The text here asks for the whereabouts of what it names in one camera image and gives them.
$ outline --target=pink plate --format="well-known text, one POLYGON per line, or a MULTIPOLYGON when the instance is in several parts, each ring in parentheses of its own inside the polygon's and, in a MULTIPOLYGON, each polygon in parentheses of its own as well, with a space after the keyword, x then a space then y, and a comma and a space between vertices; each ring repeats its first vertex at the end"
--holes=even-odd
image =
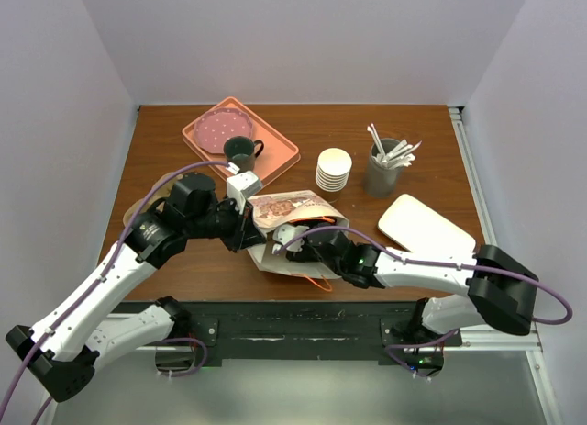
POLYGON ((195 124, 194 138, 198 146, 210 154, 222 154, 224 144, 235 136, 250 138, 253 123, 238 108, 220 107, 204 113, 195 124))

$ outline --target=orange tray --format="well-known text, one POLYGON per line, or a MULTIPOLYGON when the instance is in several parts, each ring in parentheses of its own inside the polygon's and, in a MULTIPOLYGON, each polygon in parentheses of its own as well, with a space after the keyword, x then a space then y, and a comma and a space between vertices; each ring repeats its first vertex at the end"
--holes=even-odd
MULTIPOLYGON (((255 169, 253 170, 253 172, 261 179, 263 185, 270 184, 301 159, 300 150, 293 145, 290 140, 286 139, 282 133, 253 113, 235 97, 227 97, 224 101, 213 106, 211 109, 214 110, 215 108, 220 107, 238 108, 247 113, 250 120, 252 120, 253 134, 251 138, 253 140, 261 139, 265 144, 263 152, 259 155, 257 161, 255 161, 255 169)), ((187 143, 187 145, 204 161, 225 161, 226 158, 224 155, 210 154, 198 147, 195 143, 195 123, 200 117, 182 130, 183 141, 187 143)), ((223 179, 227 179, 232 175, 232 173, 222 166, 212 165, 210 168, 212 168, 223 179)))

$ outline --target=white wall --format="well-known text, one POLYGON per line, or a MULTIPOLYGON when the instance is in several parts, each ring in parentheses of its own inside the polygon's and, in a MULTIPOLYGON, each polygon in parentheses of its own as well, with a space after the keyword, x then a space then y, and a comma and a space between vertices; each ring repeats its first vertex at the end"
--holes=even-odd
MULTIPOLYGON (((95 266, 135 108, 82 0, 0 0, 0 332, 95 266)), ((19 360, 0 341, 3 396, 19 360)), ((26 374, 3 423, 30 423, 26 374)))
POLYGON ((142 104, 463 105, 524 0, 84 0, 142 104))
MULTIPOLYGON (((467 104, 500 244, 557 288, 574 321, 539 329, 567 425, 587 418, 587 0, 526 0, 467 104)), ((562 309, 544 297, 539 316, 562 309)))

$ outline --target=stack of cups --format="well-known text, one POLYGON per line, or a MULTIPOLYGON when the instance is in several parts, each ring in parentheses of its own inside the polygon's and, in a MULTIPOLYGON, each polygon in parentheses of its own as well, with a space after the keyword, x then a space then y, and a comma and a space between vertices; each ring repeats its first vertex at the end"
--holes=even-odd
POLYGON ((322 197, 329 203, 337 201, 340 191, 347 185, 352 159, 339 148, 329 148, 318 156, 316 184, 322 197))

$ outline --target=brown table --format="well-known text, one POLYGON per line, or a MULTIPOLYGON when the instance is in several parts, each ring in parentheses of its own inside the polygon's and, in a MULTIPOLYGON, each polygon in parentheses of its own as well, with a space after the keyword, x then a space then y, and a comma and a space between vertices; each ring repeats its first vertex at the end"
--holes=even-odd
MULTIPOLYGON (((316 158, 336 146, 353 158, 349 183, 336 208, 353 228, 381 243, 393 245, 377 230, 377 221, 400 194, 423 201, 470 233, 478 244, 482 231, 473 203, 459 147, 445 106, 313 105, 250 106, 300 149, 302 160, 263 189, 264 194, 314 189, 316 158), (382 137, 423 141, 414 165, 405 170, 392 196, 375 199, 361 188, 367 154, 372 145, 366 131, 374 122, 382 137)), ((122 216, 165 173, 198 157, 183 143, 182 128, 210 106, 143 106, 105 236, 102 256, 123 229, 122 216)), ((226 185, 216 179, 217 192, 226 185)), ((362 290, 336 280, 332 293, 304 278, 257 270, 246 252, 228 252, 219 240, 190 240, 185 252, 171 258, 155 275, 133 290, 131 300, 171 295, 180 300, 411 300, 439 296, 418 288, 362 290)))

